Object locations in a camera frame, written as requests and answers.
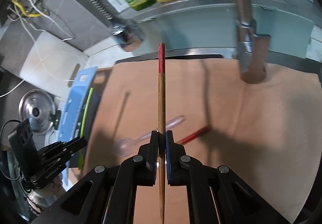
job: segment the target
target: red chopstick tip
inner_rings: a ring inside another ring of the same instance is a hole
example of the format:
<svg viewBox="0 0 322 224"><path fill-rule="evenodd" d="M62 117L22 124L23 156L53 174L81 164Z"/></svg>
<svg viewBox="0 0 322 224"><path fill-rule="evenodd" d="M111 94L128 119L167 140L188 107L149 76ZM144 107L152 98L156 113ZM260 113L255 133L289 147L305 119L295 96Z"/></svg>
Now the red chopstick tip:
<svg viewBox="0 0 322 224"><path fill-rule="evenodd" d="M165 73L165 44L159 44L159 73Z"/></svg>

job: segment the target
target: white wire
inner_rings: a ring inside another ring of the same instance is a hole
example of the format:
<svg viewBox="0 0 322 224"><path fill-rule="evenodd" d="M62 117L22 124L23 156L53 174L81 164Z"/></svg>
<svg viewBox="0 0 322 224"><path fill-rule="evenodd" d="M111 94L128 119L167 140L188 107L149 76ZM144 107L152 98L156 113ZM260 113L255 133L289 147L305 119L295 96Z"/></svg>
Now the white wire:
<svg viewBox="0 0 322 224"><path fill-rule="evenodd" d="M46 32L48 32L47 30L42 30L42 29L38 29L38 28L36 28L33 24L31 24L31 23L29 23L28 24L29 26L31 26L34 30L36 30L36 31L46 31Z"/></svg>
<svg viewBox="0 0 322 224"><path fill-rule="evenodd" d="M69 36L70 38L66 38L66 39L63 39L64 40L70 40L70 39L73 39L73 36L70 35L68 32L66 32L55 20L53 20L51 17L47 16L46 14L42 13L36 6L35 4L33 3L32 0L28 0L31 4L31 6L39 13L41 14L42 16L48 18L49 20L51 20L62 32L64 32L67 36Z"/></svg>
<svg viewBox="0 0 322 224"><path fill-rule="evenodd" d="M40 60L40 63L42 64L42 66L44 67L44 69L45 69L45 71L49 74L49 75L51 75L52 77L54 77L54 78L56 78L56 79L58 79L58 80L62 80L62 79L60 79L60 78L58 78L58 77L56 77L54 74L52 74L47 68L46 68L46 66L45 66L45 64L43 63L43 59L41 59L41 56L40 56L40 52L39 52L39 49L38 49L38 44L36 43L36 40L35 40L35 38L33 37L33 35L30 33L30 31L27 29L27 27L25 26L25 24L24 24L24 22L23 22L23 20L22 20L22 17L21 17L21 15L20 15L20 13L19 13L19 11L18 11L18 9L17 9L17 6L16 5L14 5L14 9L16 10L16 14L19 16L19 19L20 19L20 22L21 22L21 24L22 24L22 26L23 26L23 28L27 31L27 33L28 33L28 35L31 37L31 39L33 40L33 42L34 42L34 44L35 44L35 48L36 48L36 51L37 51L37 54L38 54L38 57L39 57L39 60Z"/></svg>
<svg viewBox="0 0 322 224"><path fill-rule="evenodd" d="M71 55L75 55L75 56L77 56L76 54L73 54L73 53L70 53L70 52L68 52L68 51L60 51L60 52L54 52L54 53L52 53L52 54L49 54L48 56L46 56L44 59L43 59L43 61L45 60L45 59L47 59L48 57L50 57L50 56L52 56L52 55L54 55L54 54L61 54L61 53L66 53L66 54L71 54ZM26 78L25 79L23 79L21 82L19 82L18 83L18 85L16 85L12 90L10 90L9 92L7 92L6 94L3 94L3 95L1 95L0 97L4 97L4 96L6 96L6 95L8 95L8 94L10 94L11 92L13 92L16 88L18 88L24 81L26 81L26 79L36 70L36 68L39 66L41 64L41 61L39 61L38 62L38 64L34 67L34 69L26 76Z"/></svg>

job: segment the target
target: faucet spout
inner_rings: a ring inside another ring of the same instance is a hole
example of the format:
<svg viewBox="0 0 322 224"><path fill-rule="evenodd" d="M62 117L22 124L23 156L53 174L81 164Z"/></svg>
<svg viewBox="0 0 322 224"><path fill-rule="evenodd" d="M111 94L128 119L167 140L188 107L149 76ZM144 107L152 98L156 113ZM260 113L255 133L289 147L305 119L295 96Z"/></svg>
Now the faucet spout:
<svg viewBox="0 0 322 224"><path fill-rule="evenodd" d="M257 84L266 78L265 59L270 36L256 34L251 0L237 0L237 8L236 58L239 60L240 77L248 84Z"/></svg>

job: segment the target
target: electrical wire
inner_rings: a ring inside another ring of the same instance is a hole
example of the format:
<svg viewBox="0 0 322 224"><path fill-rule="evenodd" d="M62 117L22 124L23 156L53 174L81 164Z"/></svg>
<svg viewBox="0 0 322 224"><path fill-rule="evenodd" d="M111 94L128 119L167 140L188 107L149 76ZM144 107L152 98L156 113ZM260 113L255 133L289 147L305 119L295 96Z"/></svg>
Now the electrical wire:
<svg viewBox="0 0 322 224"><path fill-rule="evenodd" d="M15 6L17 6L21 13L26 16L26 17L31 17L31 18L36 18L36 17L40 17L43 13L27 13L25 7L18 1L16 0L10 0L10 2L12 2Z"/></svg>
<svg viewBox="0 0 322 224"><path fill-rule="evenodd" d="M25 187L22 185L21 181L18 181L19 185L20 185L20 188L21 190L23 191L23 193L25 194L25 198L28 197L29 193L31 192L31 190L26 190Z"/></svg>
<svg viewBox="0 0 322 224"><path fill-rule="evenodd" d="M20 121L19 121L19 120L16 120L16 119L10 119L10 120L8 120L6 123L4 123L4 124L2 125L2 127L1 127L1 130L0 130L0 140L1 140L1 136L2 136L2 132L3 132L4 127L5 127L8 123L10 123L10 122L17 122L17 123L20 123ZM8 176L3 172L3 170L2 170L2 168L1 168L1 166L0 166L0 171L1 171L2 175L4 175L4 177L5 177L6 179L8 179L8 180L11 180L11 181L17 181L17 180L20 178L20 173L18 174L18 176L17 176L16 178L10 178L10 177L8 177Z"/></svg>
<svg viewBox="0 0 322 224"><path fill-rule="evenodd" d="M21 17L21 15L19 14L19 12L18 12L18 10L17 10L17 7L15 6L15 10L16 10L16 14L19 16L19 19L20 19L20 21L21 21L21 24L23 25L23 27L25 28L25 30L27 31L27 33L30 35L30 37L32 38L32 40L34 41L34 43L36 44L36 41L35 41L35 39L34 39L34 37L31 35L31 33L29 32L29 30L26 28L26 26L24 25L24 23L22 22L22 17ZM36 68L38 68L38 66L40 65L40 64L43 64L42 62L45 60L45 59L47 59L48 57L50 57L50 56L52 56L52 55L54 55L54 54L60 54L60 53L66 53L66 54L71 54L71 55L74 55L74 56L76 56L76 57L78 57L79 59L81 59L83 62L85 62L85 60L83 60L80 56L78 56L78 55L76 55L76 54L73 54L73 53L71 53L71 52L67 52L67 51L60 51L60 52L55 52L55 53L52 53L52 54L49 54L48 56L46 56L44 59L40 59L40 62L38 62L38 64L34 67L34 69L27 75L27 77L25 78L25 79L23 79L22 81L20 81L12 90L10 90L9 92L7 92L7 93L5 93L5 94L3 94L3 95L1 95L0 97L4 97L4 96L6 96L6 95L8 95L8 94L10 94L11 92L13 92L16 88L18 88L24 81L26 81L26 79L36 70Z"/></svg>
<svg viewBox="0 0 322 224"><path fill-rule="evenodd" d="M69 40L69 39L73 39L73 36L70 35L68 32L66 32L55 20L53 20L51 17L47 16L46 14L44 14L43 12L41 12L36 6L35 4L33 3L32 0L28 0L31 4L31 6L39 13L41 14L42 16L48 18L49 20L51 20L62 32L64 32L67 36L69 36L70 38L66 38L66 40Z"/></svg>
<svg viewBox="0 0 322 224"><path fill-rule="evenodd" d="M8 9L11 10L14 14L17 14L17 12L11 8L10 6L8 6ZM16 19L13 19L11 16L7 15L7 17L11 20L11 21L17 21L19 18L16 18ZM36 28L33 23L30 23L29 21L27 21L25 18L22 17L22 19L24 20L24 22L26 22L29 26L31 26L34 30L36 31L46 31L48 33L50 33L48 30L43 30L43 29L38 29ZM65 39L62 39L62 41L66 41L66 40L72 40L74 38L65 38Z"/></svg>
<svg viewBox="0 0 322 224"><path fill-rule="evenodd" d="M15 10L16 10L16 14L19 16L19 19L20 19L20 22L21 22L21 24L22 24L23 28L26 30L26 32L28 33L28 35L31 37L31 39L33 40L33 42L34 42L34 44L35 44L35 48L36 48L36 51L37 51L37 54L38 54L38 57L39 57L40 63L42 64L43 68L44 68L44 69L45 69L45 71L46 71L49 75L51 75L52 77L54 77L54 78L56 78L56 79L58 79L58 80L62 80L62 79L60 79L60 78L56 77L54 74L52 74L52 73L51 73L51 72L46 68L45 64L43 63L44 59L41 59L40 52L39 52L39 49L38 49L38 44L36 43L35 38L33 37L33 35L30 33L30 31L29 31L29 30L27 29L27 27L25 26L25 24L24 24L24 22L23 22L23 20L22 20L22 17L21 17L21 15L20 15L20 13L18 12L18 9L17 9L16 5L14 5L14 8L15 8Z"/></svg>

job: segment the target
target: wooden chopstick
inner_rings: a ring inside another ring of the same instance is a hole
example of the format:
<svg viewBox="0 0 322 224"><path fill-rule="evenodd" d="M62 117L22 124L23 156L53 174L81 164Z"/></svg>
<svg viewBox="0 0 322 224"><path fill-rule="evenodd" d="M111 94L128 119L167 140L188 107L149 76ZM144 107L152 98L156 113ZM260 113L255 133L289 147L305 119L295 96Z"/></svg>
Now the wooden chopstick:
<svg viewBox="0 0 322 224"><path fill-rule="evenodd" d="M164 224L165 209L165 44L159 44L159 89L158 89L158 131L159 131L159 194L160 217Z"/></svg>

